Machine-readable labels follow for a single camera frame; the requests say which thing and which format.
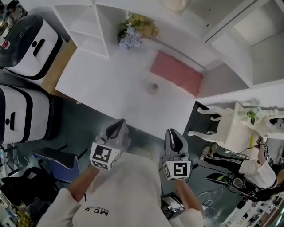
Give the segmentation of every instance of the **cable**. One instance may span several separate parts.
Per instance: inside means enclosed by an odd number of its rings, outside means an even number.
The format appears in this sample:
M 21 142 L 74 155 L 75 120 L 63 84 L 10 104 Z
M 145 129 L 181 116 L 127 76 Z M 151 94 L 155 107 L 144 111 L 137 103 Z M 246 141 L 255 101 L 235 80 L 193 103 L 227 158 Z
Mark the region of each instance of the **cable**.
M 228 174 L 227 172 L 222 172 L 222 171 L 220 171 L 220 170 L 218 170 L 218 169 L 214 169 L 214 168 L 208 168 L 208 169 L 211 169 L 211 170 L 215 170 L 215 171 L 219 171 L 219 172 L 221 172 L 221 173 L 223 173 L 223 174 Z
M 216 191 L 218 191 L 218 190 L 220 190 L 220 189 L 222 190 L 221 194 L 220 194 L 216 199 L 211 200 L 211 199 L 210 199 L 210 193 L 216 192 Z M 205 207 L 205 206 L 206 206 L 206 208 L 204 209 L 204 211 L 207 210 L 208 208 L 211 208 L 211 209 L 214 210 L 213 221 L 215 222 L 215 226 L 217 225 L 217 221 L 214 220 L 214 219 L 215 219 L 216 209 L 215 209 L 214 207 L 212 207 L 212 204 L 213 204 L 213 202 L 215 202 L 217 199 L 219 199 L 219 198 L 221 197 L 221 195 L 223 194 L 223 192 L 224 192 L 224 189 L 223 189 L 223 188 L 218 188 L 218 189 L 216 189 L 216 190 L 214 190 L 214 191 L 202 192 L 202 193 L 200 193 L 199 195 L 196 196 L 196 197 L 198 198 L 199 196 L 208 193 L 208 195 L 209 195 L 209 196 L 208 196 L 208 200 L 205 201 L 204 203 L 202 203 L 202 207 Z
M 232 153 L 231 155 L 237 155 L 237 154 L 240 154 L 240 153 L 243 153 L 244 151 L 246 151 L 247 149 L 252 149 L 252 148 L 255 148 L 255 146 L 253 146 L 253 147 L 247 147 L 246 149 L 244 149 L 243 151 L 241 151 L 241 152 L 239 152 L 239 153 Z
M 188 179 L 187 179 L 186 183 L 189 181 L 189 179 L 190 179 L 190 177 L 191 177 L 191 174 L 192 174 L 193 170 L 194 170 L 194 166 L 193 166 L 192 170 L 190 171 L 190 174 L 189 174 L 189 177 L 188 177 Z

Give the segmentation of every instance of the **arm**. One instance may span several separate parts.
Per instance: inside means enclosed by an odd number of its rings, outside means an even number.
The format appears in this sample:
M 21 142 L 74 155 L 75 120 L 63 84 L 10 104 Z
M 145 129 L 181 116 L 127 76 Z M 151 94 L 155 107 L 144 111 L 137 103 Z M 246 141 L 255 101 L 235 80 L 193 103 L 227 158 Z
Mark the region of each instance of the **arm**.
M 62 188 L 52 205 L 40 219 L 37 227 L 71 226 L 73 216 L 81 206 L 79 201 L 98 173 L 98 169 L 90 166 L 70 184 L 68 189 Z
M 265 141 L 263 138 L 260 139 L 260 148 L 258 152 L 258 161 L 261 165 L 263 165 L 266 162 L 266 159 L 264 157 L 264 148 L 265 148 Z
M 81 201 L 88 187 L 90 186 L 90 184 L 98 173 L 99 170 L 91 165 L 88 167 L 88 169 L 86 169 L 84 173 L 82 173 L 76 180 L 74 180 L 70 184 L 68 191 L 77 202 Z
M 192 208 L 202 212 L 202 205 L 189 185 L 184 180 L 175 180 L 175 185 L 185 209 Z
M 7 24 L 10 28 L 12 28 L 15 24 L 14 19 L 11 17 L 11 15 L 9 15 L 7 18 Z

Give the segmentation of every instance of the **floor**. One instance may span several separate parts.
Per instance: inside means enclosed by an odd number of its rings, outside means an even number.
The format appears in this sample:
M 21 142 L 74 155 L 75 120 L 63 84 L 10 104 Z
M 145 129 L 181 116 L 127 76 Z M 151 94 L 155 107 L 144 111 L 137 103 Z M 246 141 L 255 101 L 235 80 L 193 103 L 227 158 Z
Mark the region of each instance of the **floor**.
M 188 141 L 190 159 L 192 160 L 193 164 L 198 163 L 204 167 L 225 171 L 223 168 L 217 168 L 199 160 L 199 156 L 201 155 L 203 148 L 206 145 L 210 145 L 209 142 L 204 141 L 196 136 L 187 136 L 187 132 L 189 130 L 206 133 L 207 130 L 214 130 L 217 127 L 217 122 L 211 121 L 209 115 L 202 115 L 198 113 L 197 107 L 197 105 L 194 106 L 193 112 L 183 134 Z M 91 147 L 91 144 L 95 140 L 95 137 L 97 136 L 101 126 L 110 119 L 111 118 L 109 116 L 93 110 L 83 104 L 77 105 L 71 101 L 64 101 L 62 123 L 58 137 L 51 141 L 39 140 L 19 144 L 19 151 L 21 154 L 19 156 L 19 161 L 25 168 L 37 165 L 37 160 L 30 155 L 30 151 L 42 147 L 58 149 L 64 145 L 68 145 L 68 147 L 63 151 L 76 153 L 79 155 L 85 148 Z M 131 126 L 129 129 L 129 135 L 131 137 L 131 145 L 129 147 L 130 152 L 137 147 L 143 149 L 157 149 L 160 152 L 163 152 L 164 141 L 162 139 L 149 135 Z M 88 164 L 89 152 L 87 152 L 79 160 L 80 172 L 82 172 L 88 166 Z M 188 181 L 189 186 L 196 193 L 196 195 L 202 192 L 213 191 L 218 188 L 223 188 L 224 190 L 221 197 L 212 204 L 212 207 L 216 209 L 215 214 L 212 208 L 208 208 L 204 212 L 204 216 L 207 216 L 204 219 L 206 227 L 220 226 L 241 200 L 241 197 L 237 193 L 233 194 L 229 192 L 226 187 L 222 187 L 216 183 L 206 180 L 206 176 L 213 172 L 216 171 L 199 166 L 193 170 Z M 160 172 L 160 177 L 164 194 L 174 192 L 175 189 L 173 182 L 166 179 L 163 171 Z M 219 195 L 220 190 L 211 194 L 210 199 L 214 200 Z M 205 202 L 209 199 L 208 194 L 202 195 L 199 198 L 202 202 Z

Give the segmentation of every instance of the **person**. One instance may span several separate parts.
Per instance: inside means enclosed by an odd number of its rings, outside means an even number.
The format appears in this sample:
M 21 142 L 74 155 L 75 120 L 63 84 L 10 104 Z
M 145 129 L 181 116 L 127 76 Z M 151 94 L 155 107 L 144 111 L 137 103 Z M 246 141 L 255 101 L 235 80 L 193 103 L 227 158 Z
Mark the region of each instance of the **person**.
M 59 191 L 37 226 L 203 227 L 202 205 L 184 180 L 174 183 L 185 211 L 166 219 L 158 161 L 150 151 L 138 150 L 122 153 L 110 171 L 91 165 L 68 189 Z
M 258 161 L 244 160 L 220 155 L 217 153 L 217 144 L 205 147 L 201 160 L 212 165 L 221 166 L 230 170 L 233 174 L 243 174 L 249 182 L 253 183 L 259 189 L 272 189 L 280 185 L 282 181 L 277 181 L 276 174 L 269 166 L 264 157 L 264 150 L 267 149 L 262 137 L 257 141 L 259 145 Z
M 260 190 L 253 197 L 249 198 L 253 202 L 268 201 L 273 195 L 284 192 L 284 170 L 277 176 L 277 186 L 272 189 Z
M 7 5 L 7 10 L 10 11 L 10 14 L 8 14 L 7 23 L 10 28 L 13 27 L 19 19 L 28 14 L 20 5 L 18 5 L 18 3 L 19 2 L 11 1 Z
M 6 6 L 0 4 L 0 20 L 5 22 L 7 9 Z

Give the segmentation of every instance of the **blue chair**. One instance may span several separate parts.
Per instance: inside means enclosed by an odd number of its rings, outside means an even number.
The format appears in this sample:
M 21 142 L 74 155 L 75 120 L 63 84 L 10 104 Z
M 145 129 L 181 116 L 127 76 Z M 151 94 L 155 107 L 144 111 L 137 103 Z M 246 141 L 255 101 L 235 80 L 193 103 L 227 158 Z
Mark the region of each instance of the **blue chair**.
M 88 151 L 85 149 L 78 157 L 75 154 L 61 152 L 66 146 L 54 150 L 51 148 L 42 148 L 39 150 L 31 151 L 35 158 L 46 159 L 51 163 L 51 173 L 55 180 L 71 183 L 79 176 L 79 163 L 78 160 Z M 39 160 L 40 167 L 42 166 L 42 160 Z

